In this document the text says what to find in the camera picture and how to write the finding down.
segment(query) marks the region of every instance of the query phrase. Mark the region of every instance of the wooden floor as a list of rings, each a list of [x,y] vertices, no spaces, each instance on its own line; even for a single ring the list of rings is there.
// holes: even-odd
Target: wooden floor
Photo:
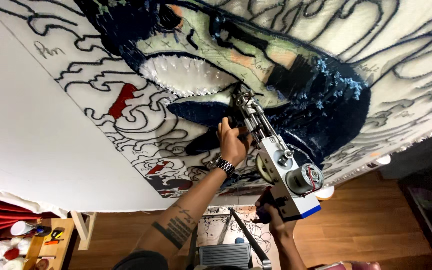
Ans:
[[[396,181],[365,175],[337,187],[321,206],[320,212],[298,221],[294,232],[307,267],[377,261],[383,270],[432,269],[429,243]],[[111,269],[160,213],[98,215],[89,250],[75,250],[69,269]]]

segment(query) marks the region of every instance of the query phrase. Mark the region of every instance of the canvas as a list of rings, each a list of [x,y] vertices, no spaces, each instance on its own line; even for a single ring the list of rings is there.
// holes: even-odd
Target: canvas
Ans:
[[[0,0],[0,20],[163,197],[207,174],[237,82],[329,185],[432,132],[432,2]],[[256,152],[220,195],[267,185]]]

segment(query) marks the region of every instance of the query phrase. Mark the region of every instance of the shark teeth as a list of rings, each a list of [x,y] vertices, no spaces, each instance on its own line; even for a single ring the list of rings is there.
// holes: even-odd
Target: shark teeth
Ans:
[[[176,55],[150,58],[139,72],[180,98],[216,94],[236,82],[204,60]]]

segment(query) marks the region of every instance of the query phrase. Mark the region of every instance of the shark eye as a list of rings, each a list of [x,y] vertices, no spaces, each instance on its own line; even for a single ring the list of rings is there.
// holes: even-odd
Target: shark eye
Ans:
[[[159,24],[167,29],[171,30],[180,25],[182,18],[178,17],[171,8],[166,5],[161,5],[159,7]]]

